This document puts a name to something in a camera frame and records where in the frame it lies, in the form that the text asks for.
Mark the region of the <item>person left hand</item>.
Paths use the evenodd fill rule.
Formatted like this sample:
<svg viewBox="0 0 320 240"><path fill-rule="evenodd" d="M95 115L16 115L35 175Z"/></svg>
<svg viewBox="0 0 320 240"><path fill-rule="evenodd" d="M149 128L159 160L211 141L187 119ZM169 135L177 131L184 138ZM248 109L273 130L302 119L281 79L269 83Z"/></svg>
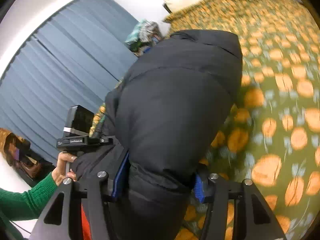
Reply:
<svg viewBox="0 0 320 240"><path fill-rule="evenodd" d="M77 181L76 174L73 172L73 170L70 168L67 170L67 164L73 163L75 159L76 156L70 153L59 153L56 168L54 168L52 171L52 178L57 186L59 186L67 177Z"/></svg>

